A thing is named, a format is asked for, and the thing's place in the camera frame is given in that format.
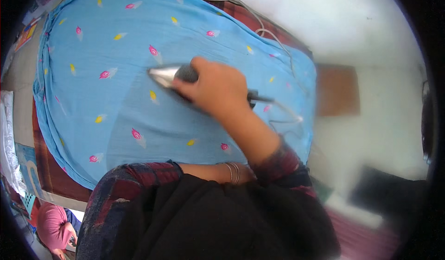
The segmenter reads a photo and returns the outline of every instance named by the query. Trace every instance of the pink cloth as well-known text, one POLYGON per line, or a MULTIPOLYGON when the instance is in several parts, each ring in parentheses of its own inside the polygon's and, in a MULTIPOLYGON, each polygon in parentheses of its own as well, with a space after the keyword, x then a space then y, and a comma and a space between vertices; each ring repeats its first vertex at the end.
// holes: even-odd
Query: pink cloth
POLYGON ((72 233, 63 225, 67 223, 64 208, 45 202, 39 209, 37 216, 37 233, 40 240, 49 249, 65 249, 72 233))

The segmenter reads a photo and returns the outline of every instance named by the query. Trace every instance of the woman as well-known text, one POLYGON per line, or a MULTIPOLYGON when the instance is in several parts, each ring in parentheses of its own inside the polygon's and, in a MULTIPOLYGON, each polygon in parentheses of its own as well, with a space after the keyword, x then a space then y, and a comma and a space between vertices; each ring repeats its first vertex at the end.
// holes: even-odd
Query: woman
POLYGON ((244 76, 201 57, 191 64, 198 81, 174 81, 176 90, 220 122, 253 173, 238 163, 119 166, 92 192, 77 258, 338 256, 332 224, 312 191, 308 170, 250 109, 244 76))
POLYGON ((37 215, 37 235, 49 251, 65 260, 63 249, 75 247, 81 222, 67 208, 43 202, 37 215))

